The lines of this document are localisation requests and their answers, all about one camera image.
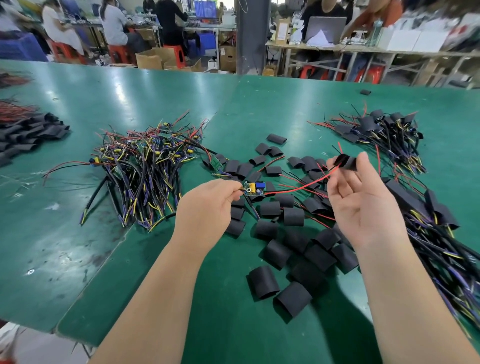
green tabletop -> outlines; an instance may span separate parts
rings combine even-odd
[[[337,136],[306,121],[351,113],[350,104],[362,109],[366,101],[369,111],[418,111],[425,135],[419,152],[429,171],[421,179],[459,220],[456,237],[480,250],[476,91],[35,62],[4,61],[0,68],[29,71],[34,78],[0,90],[0,98],[15,95],[72,126],[67,139],[46,143],[0,170],[3,319],[92,345],[102,341],[168,242],[174,221],[150,234],[139,226],[122,229],[110,201],[99,198],[80,227],[101,171],[90,166],[63,169],[45,187],[35,173],[64,161],[87,160],[100,142],[95,132],[108,125],[119,132],[143,130],[160,119],[172,121],[187,109],[185,123],[199,125],[210,118],[205,146],[242,162],[256,155],[254,148],[269,133],[288,138],[281,147],[287,157],[333,156]],[[372,90],[368,97],[359,93],[366,87]],[[361,151],[341,143],[348,154]],[[289,169],[285,160],[279,165]],[[200,161],[186,163],[181,176],[185,191],[212,178]],[[183,362],[380,362],[358,270],[333,272],[328,291],[289,322],[274,309],[272,298],[253,301],[245,276],[266,264],[259,257],[265,242],[251,237],[253,217],[245,214],[243,219],[243,234],[223,237],[202,265]],[[304,231],[313,236],[319,229],[307,221]],[[288,270],[274,271],[285,288]],[[480,336],[473,329],[471,333],[478,349]]]

water bottle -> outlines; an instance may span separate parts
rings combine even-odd
[[[382,25],[383,25],[383,21],[381,19],[377,19],[375,20],[375,22],[373,22],[373,29],[372,29],[372,32],[370,34],[370,36],[368,37],[367,39],[367,46],[368,47],[375,47],[378,43],[378,38],[380,36],[380,32],[382,30]]]

gray laptop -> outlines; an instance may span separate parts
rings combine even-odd
[[[322,30],[329,43],[338,44],[346,24],[347,18],[312,16],[308,21],[305,42]]]

person's right hand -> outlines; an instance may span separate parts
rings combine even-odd
[[[329,169],[335,160],[327,161]],[[327,189],[338,227],[355,250],[373,242],[408,242],[400,208],[366,152],[357,157],[357,172],[336,169]]]
[[[238,181],[218,179],[188,191],[179,201],[170,242],[204,258],[227,229],[231,204],[243,194],[241,187]]]

open cardboard box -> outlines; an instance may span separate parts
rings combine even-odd
[[[142,53],[137,53],[138,68],[148,70],[177,70],[186,72],[202,72],[202,63],[198,60],[194,65],[177,68],[175,51],[172,48],[152,48]]]

